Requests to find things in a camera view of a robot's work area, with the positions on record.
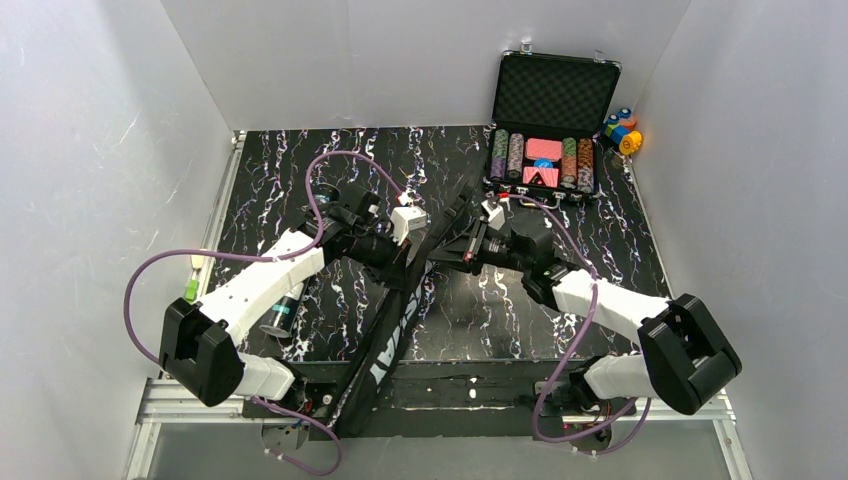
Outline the black shuttlecock tube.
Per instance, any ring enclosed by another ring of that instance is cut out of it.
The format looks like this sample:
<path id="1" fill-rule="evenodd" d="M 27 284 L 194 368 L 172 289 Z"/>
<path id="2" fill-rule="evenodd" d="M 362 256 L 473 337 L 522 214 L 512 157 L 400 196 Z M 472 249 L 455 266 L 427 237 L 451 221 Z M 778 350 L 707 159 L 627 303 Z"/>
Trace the black shuttlecock tube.
<path id="1" fill-rule="evenodd" d="M 315 186 L 313 194 L 318 205 L 335 201 L 339 197 L 337 188 L 325 183 Z M 313 276 L 308 277 L 279 299 L 260 321 L 259 330 L 272 338 L 290 340 L 303 295 L 312 281 Z"/>

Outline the black racket bag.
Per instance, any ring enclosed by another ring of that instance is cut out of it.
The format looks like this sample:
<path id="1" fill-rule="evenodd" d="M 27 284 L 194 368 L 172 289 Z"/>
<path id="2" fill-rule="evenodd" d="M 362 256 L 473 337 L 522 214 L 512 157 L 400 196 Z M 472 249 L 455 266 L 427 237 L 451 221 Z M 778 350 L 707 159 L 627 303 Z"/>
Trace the black racket bag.
<path id="1" fill-rule="evenodd" d="M 431 271 L 428 256 L 467 216 L 482 176 L 480 166 L 468 167 L 459 177 L 454 196 L 435 216 L 412 260 L 404 266 L 403 288 L 387 293 L 363 336 L 359 348 L 339 381 L 331 404 L 330 428 L 341 438 L 360 435 L 378 405 L 382 388 L 391 379 L 409 344 Z"/>

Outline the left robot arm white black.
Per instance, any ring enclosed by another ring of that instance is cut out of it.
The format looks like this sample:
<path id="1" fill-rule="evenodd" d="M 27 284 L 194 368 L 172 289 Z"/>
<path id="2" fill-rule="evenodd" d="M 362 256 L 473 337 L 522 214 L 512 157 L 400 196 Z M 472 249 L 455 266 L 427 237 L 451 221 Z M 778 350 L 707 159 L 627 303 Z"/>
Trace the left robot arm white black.
<path id="1" fill-rule="evenodd" d="M 361 264 L 372 282 L 401 289 L 409 235 L 427 213 L 406 194 L 378 230 L 380 200 L 361 187 L 332 189 L 305 221 L 287 229 L 255 262 L 197 302 L 172 302 L 164 315 L 158 363 L 202 404 L 232 396 L 284 399 L 300 374 L 285 361 L 239 351 L 250 330 L 273 305 L 344 257 Z"/>

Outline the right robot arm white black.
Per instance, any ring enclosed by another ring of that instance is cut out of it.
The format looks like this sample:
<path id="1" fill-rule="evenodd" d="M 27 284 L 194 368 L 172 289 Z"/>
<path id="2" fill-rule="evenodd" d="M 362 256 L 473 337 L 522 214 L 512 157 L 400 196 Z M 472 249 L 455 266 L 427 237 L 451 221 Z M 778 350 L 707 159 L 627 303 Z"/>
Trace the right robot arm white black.
<path id="1" fill-rule="evenodd" d="M 588 408 L 613 398 L 658 398 L 692 415 L 743 370 L 741 359 L 701 299 L 648 296 L 594 279 L 560 256 L 543 227 L 495 229 L 478 220 L 436 248 L 432 260 L 478 274 L 492 265 L 521 273 L 536 303 L 613 330 L 639 348 L 627 356 L 596 356 L 568 374 L 568 400 Z"/>

